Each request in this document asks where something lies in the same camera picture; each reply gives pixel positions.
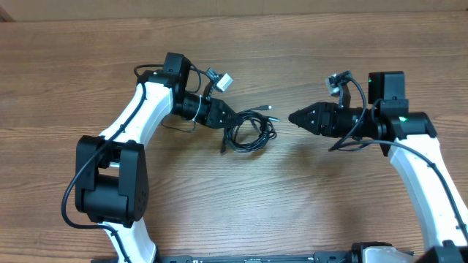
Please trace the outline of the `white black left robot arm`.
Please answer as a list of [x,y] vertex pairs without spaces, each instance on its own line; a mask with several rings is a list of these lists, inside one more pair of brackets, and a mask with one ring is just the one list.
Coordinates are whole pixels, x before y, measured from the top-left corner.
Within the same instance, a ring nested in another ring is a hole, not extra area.
[[145,149],[158,125],[169,115],[224,129],[237,115],[212,98],[232,84],[228,74],[197,70],[180,53],[163,64],[134,68],[136,90],[122,114],[97,136],[83,136],[76,147],[75,176],[61,201],[65,223],[75,229],[102,229],[118,256],[115,262],[156,262],[158,251],[143,215],[149,201]]

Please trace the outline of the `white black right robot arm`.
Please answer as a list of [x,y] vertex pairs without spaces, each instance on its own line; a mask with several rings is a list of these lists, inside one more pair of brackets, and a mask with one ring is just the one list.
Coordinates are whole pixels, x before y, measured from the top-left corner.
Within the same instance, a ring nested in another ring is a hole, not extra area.
[[335,138],[331,151],[380,146],[404,182],[425,251],[416,256],[386,242],[359,242],[347,252],[316,252],[313,262],[466,262],[467,206],[445,166],[430,118],[409,111],[404,73],[369,73],[362,107],[351,108],[347,85],[355,82],[349,71],[328,76],[325,84],[338,102],[316,102],[288,120],[312,134]]

